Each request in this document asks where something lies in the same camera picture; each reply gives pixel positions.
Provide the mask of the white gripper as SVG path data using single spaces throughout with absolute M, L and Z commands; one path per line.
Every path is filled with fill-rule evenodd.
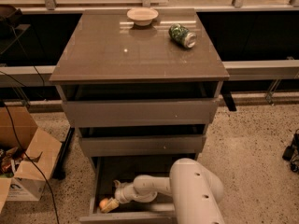
M 107 206 L 100 209 L 102 213 L 108 213 L 119 206 L 119 203 L 129 203 L 136 197 L 136 191 L 132 183 L 121 183 L 119 180 L 113 181 L 115 190 L 115 199 L 108 199 Z

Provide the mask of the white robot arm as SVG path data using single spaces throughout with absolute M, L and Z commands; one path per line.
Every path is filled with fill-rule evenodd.
M 169 177 L 139 175 L 131 183 L 114 184 L 114 196 L 99 203 L 102 213 L 131 201 L 150 203 L 161 193 L 172 198 L 178 224 L 225 224 L 218 207 L 223 184 L 198 161 L 175 161 Z

